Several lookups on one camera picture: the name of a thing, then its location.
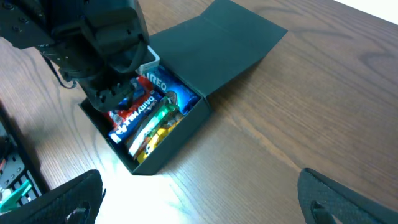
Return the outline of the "yellow Hacks candy bag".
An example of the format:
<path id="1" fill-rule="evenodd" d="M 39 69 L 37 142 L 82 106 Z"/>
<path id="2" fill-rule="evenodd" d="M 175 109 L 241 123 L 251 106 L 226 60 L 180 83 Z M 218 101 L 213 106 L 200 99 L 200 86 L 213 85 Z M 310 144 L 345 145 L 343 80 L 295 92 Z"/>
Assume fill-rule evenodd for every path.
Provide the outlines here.
<path id="1" fill-rule="evenodd" d="M 156 147 L 162 142 L 162 140 L 178 125 L 183 119 L 183 115 L 176 114 L 173 118 L 168 120 L 165 124 L 162 124 L 155 134 L 149 139 L 149 142 L 145 145 L 145 149 L 137 156 L 138 163 L 142 164 L 144 160 L 152 153 Z"/>

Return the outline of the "red candy bag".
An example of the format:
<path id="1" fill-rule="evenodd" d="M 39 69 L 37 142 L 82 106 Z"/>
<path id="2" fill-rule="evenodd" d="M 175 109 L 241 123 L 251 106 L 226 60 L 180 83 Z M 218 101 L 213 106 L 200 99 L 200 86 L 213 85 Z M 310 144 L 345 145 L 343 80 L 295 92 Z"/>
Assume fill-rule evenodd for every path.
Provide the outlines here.
<path id="1" fill-rule="evenodd" d="M 142 96 L 139 100 L 137 100 L 133 104 L 133 106 L 128 110 L 112 110 L 103 114 L 104 117 L 111 122 L 114 128 L 120 125 L 133 110 L 135 110 L 141 103 L 143 103 L 143 101 L 149 96 L 149 92 L 151 92 L 154 89 L 153 84 L 150 82 L 148 78 L 144 76 L 138 76 L 136 78 L 146 89 L 145 95 Z"/>

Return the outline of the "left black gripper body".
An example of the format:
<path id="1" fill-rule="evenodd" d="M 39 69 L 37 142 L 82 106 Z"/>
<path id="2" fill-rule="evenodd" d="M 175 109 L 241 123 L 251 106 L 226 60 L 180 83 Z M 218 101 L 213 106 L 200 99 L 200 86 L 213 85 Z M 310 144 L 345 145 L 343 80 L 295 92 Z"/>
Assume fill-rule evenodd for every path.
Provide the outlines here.
<path id="1" fill-rule="evenodd" d="M 115 110 L 132 97 L 130 83 L 143 63 L 149 35 L 135 0 L 47 1 L 54 43 L 38 50 L 58 65 L 67 82 L 77 82 L 92 106 Z"/>

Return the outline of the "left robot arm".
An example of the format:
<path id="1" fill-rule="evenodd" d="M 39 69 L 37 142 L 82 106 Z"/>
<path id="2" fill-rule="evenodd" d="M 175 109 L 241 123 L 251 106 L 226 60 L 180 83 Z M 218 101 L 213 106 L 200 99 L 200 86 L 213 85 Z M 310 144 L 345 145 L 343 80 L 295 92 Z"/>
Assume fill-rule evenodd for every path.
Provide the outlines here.
<path id="1" fill-rule="evenodd" d="M 149 46 L 134 0 L 1 0 L 1 37 L 36 48 L 61 86 L 80 85 L 100 112 L 135 100 L 132 79 Z"/>

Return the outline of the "green chocolate bar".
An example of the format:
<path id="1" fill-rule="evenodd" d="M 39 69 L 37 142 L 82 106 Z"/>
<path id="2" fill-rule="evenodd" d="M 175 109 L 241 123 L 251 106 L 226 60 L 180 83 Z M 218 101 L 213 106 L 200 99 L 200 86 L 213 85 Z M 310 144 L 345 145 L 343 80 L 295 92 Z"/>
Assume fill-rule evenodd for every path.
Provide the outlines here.
<path id="1" fill-rule="evenodd" d="M 156 133 L 156 129 L 178 110 L 179 107 L 173 102 L 170 96 L 163 97 L 154 110 L 141 123 L 133 137 L 127 141 L 128 154 L 135 159 L 142 149 L 145 148 L 144 143 Z"/>

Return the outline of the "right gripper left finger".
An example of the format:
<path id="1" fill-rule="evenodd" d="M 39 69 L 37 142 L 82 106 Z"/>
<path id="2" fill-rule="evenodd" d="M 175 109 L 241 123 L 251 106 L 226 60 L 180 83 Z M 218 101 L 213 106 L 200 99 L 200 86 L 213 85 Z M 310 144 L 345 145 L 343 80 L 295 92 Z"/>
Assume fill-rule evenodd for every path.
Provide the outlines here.
<path id="1" fill-rule="evenodd" d="M 100 172 L 92 169 L 1 215 L 1 224 L 94 224 L 105 193 Z"/>

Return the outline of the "blue wafer snack bar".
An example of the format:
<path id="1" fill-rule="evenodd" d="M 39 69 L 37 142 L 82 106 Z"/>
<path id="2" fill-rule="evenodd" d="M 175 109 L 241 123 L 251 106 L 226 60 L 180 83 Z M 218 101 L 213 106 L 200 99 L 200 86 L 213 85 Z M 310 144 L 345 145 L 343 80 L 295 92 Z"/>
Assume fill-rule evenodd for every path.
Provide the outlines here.
<path id="1" fill-rule="evenodd" d="M 186 115 L 200 99 L 194 91 L 161 65 L 144 72 L 143 76 L 167 95 L 183 115 Z"/>

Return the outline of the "Dairy Milk chocolate bar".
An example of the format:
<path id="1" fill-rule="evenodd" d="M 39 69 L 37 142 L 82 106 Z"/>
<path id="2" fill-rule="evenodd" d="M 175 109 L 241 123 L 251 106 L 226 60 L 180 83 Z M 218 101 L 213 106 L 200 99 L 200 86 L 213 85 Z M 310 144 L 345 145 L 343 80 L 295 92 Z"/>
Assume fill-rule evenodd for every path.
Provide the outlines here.
<path id="1" fill-rule="evenodd" d="M 110 131 L 108 136 L 113 142 L 119 144 L 133 134 L 139 123 L 152 111 L 156 104 L 162 99 L 162 95 L 155 90 L 149 92 L 149 96 L 126 119 Z"/>

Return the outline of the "dark green box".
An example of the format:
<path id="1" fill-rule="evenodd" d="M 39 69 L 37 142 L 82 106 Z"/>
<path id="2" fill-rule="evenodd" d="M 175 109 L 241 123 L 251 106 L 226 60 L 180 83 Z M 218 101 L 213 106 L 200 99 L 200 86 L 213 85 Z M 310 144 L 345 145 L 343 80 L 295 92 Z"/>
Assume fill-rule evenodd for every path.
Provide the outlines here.
<path id="1" fill-rule="evenodd" d="M 200 99 L 186 115 L 178 110 L 166 120 L 183 115 L 142 164 L 128 154 L 126 143 L 143 121 L 125 141 L 116 144 L 108 136 L 115 128 L 104 113 L 94 109 L 88 100 L 81 102 L 81 109 L 131 174 L 154 175 L 208 119 L 212 111 L 208 97 L 262 60 L 285 33 L 283 27 L 232 1 L 217 0 L 199 16 L 152 35 L 150 46 L 160 57 L 159 65 Z M 153 86 L 162 98 L 166 96 Z"/>

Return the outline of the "blue Eclipse mints box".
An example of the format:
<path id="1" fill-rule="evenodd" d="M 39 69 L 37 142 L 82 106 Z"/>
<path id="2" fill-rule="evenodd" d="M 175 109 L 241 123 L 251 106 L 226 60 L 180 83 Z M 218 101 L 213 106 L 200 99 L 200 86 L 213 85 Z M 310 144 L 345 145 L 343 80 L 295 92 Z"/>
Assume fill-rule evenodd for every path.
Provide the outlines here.
<path id="1" fill-rule="evenodd" d="M 137 78 L 133 78 L 131 80 L 131 84 L 134 87 L 134 91 L 128 97 L 125 97 L 119 102 L 118 106 L 116 107 L 117 110 L 130 109 L 137 100 L 145 95 L 146 89 L 142 86 Z"/>

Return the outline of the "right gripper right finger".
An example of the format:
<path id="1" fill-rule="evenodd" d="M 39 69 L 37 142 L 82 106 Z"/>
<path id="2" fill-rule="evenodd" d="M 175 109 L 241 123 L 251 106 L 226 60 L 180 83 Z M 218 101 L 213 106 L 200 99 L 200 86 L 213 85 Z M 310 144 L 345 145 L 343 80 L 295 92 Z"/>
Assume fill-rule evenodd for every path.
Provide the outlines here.
<path id="1" fill-rule="evenodd" d="M 307 223 L 397 223 L 397 212 L 310 168 L 300 172 L 297 190 Z"/>

